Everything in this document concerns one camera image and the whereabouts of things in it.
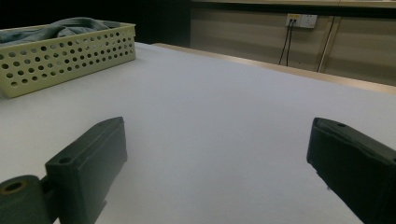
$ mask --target white table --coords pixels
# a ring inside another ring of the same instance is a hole
[[[123,116],[129,160],[97,223],[361,223],[306,162],[312,120],[396,148],[396,95],[136,43],[133,62],[0,99],[0,181]]]

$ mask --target electrical outlet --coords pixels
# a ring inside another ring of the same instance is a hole
[[[317,17],[317,15],[302,15],[300,27],[313,29],[317,23]]]
[[[288,14],[286,18],[286,26],[289,26],[290,21],[295,21],[293,27],[299,27],[301,22],[301,15],[300,14]]]

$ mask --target wall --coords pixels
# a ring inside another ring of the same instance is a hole
[[[235,5],[194,7],[191,48],[278,63],[287,32],[284,11],[288,7],[279,10],[276,6],[276,12],[254,7],[246,6],[244,10],[235,10]],[[311,14],[311,8],[324,15],[319,14],[313,30],[293,29],[289,66],[396,86],[396,19],[362,16],[387,17],[395,8],[353,8],[354,17],[348,17],[347,7],[338,12],[342,16],[309,7],[302,14]]]
[[[191,48],[267,63],[278,63],[287,34],[287,14],[193,9]],[[318,70],[329,17],[318,17],[316,29],[295,28],[289,65]],[[286,64],[286,52],[282,64]]]

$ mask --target gray cloth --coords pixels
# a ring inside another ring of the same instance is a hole
[[[56,21],[40,29],[18,29],[0,31],[0,47],[18,45],[39,40],[68,35],[80,35],[120,27],[119,22],[97,21],[86,17],[76,17]]]

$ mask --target plastic basket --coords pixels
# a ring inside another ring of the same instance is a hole
[[[136,57],[134,36],[134,24],[121,22],[104,31],[2,47],[0,88],[16,97],[129,62]]]

